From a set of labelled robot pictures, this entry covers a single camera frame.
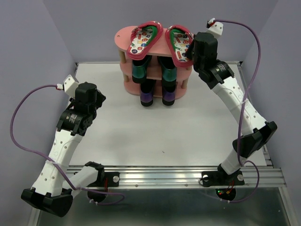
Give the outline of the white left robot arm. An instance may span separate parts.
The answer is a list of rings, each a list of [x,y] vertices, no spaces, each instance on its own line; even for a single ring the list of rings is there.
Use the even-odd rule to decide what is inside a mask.
[[[59,118],[54,143],[42,172],[32,187],[21,194],[22,200],[32,207],[59,217],[67,214],[80,188],[101,185],[105,176],[103,165],[90,161],[79,173],[66,179],[74,151],[105,100],[97,86],[88,82],[80,83],[74,94]]]

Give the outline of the green loafer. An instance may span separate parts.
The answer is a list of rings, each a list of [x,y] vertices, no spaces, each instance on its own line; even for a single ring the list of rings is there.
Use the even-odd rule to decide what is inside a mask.
[[[134,83],[141,84],[147,79],[147,68],[152,56],[147,55],[142,60],[132,60],[132,80]]]
[[[162,85],[172,87],[176,85],[177,68],[171,57],[159,56],[158,63],[162,71]]]

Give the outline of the purple loafer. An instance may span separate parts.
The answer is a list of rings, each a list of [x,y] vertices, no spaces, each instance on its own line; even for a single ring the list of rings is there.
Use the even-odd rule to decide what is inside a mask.
[[[142,106],[148,107],[153,104],[155,80],[147,79],[140,85],[140,101]]]
[[[176,87],[175,83],[163,83],[162,84],[162,103],[166,106],[172,106],[176,98]]]

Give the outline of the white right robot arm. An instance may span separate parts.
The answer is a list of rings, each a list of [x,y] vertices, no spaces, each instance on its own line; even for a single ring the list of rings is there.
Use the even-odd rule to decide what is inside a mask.
[[[226,184],[235,178],[240,168],[261,149],[277,130],[275,122],[268,122],[246,98],[229,65],[217,59],[218,41],[211,33],[198,32],[186,52],[193,61],[194,71],[200,79],[222,100],[238,123],[238,137],[232,142],[233,149],[208,175],[208,181]]]

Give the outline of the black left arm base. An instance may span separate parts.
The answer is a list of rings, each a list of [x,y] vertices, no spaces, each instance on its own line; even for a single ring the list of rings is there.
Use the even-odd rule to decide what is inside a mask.
[[[87,191],[89,201],[98,205],[107,205],[104,200],[107,198],[110,187],[118,187],[120,173],[117,171],[106,171],[100,163],[89,161],[79,172],[83,174],[83,186],[88,190],[96,190],[97,193]]]

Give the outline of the red flip-flop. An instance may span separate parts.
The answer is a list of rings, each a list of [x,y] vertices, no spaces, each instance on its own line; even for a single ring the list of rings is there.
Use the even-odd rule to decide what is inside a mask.
[[[132,60],[142,60],[163,34],[163,26],[157,21],[148,21],[135,27],[130,36],[127,56]]]
[[[191,67],[192,60],[186,56],[186,52],[193,40],[192,33],[186,27],[176,24],[167,28],[165,39],[174,65],[178,68]]]

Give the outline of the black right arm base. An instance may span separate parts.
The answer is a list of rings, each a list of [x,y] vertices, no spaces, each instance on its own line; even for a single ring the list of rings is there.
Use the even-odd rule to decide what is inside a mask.
[[[215,189],[217,198],[233,202],[237,193],[235,186],[243,186],[245,181],[240,170],[228,175],[219,165],[216,171],[203,171],[198,183],[203,187],[217,186]]]

